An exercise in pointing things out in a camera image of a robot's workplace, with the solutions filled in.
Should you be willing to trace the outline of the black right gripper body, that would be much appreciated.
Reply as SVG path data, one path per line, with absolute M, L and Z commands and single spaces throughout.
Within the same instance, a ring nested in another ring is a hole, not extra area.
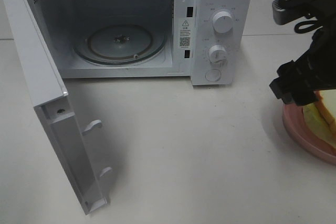
M 295 25 L 298 34 L 314 31 L 309 49 L 296 61 L 298 80 L 314 90 L 335 89 L 335 15 L 306 19 Z

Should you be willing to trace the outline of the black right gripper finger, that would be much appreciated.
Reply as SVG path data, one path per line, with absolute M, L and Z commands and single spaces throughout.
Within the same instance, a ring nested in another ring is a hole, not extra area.
M 282 64 L 277 70 L 277 82 L 295 82 L 298 80 L 298 73 L 296 70 L 296 62 L 289 61 Z
M 304 106 L 318 101 L 318 97 L 305 81 L 286 78 L 285 76 L 273 79 L 269 87 L 277 99 L 284 104 Z

